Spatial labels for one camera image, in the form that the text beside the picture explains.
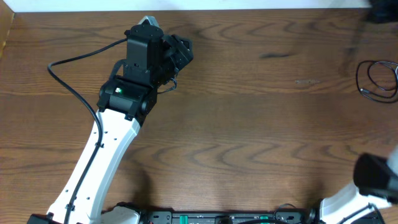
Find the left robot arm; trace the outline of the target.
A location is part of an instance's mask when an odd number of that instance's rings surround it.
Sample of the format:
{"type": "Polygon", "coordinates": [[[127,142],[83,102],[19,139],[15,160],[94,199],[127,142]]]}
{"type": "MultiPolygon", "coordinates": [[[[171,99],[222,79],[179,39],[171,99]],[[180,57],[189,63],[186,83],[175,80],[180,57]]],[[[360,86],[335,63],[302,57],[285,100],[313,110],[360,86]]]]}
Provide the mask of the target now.
{"type": "Polygon", "coordinates": [[[153,17],[125,32],[126,58],[118,60],[99,91],[88,142],[62,193],[30,223],[139,223],[137,210],[103,204],[126,149],[157,102],[160,87],[174,82],[193,60],[192,41],[167,35],[153,17]]]}

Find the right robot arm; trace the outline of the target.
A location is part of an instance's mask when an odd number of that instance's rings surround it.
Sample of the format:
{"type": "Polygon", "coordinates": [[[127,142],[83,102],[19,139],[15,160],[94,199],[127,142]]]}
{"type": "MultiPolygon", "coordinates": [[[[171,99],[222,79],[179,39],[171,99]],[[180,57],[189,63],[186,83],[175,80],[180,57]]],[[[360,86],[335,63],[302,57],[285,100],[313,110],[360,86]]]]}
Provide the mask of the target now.
{"type": "Polygon", "coordinates": [[[384,223],[381,210],[397,205],[397,149],[389,157],[364,153],[353,180],[312,209],[309,223],[384,223]]]}

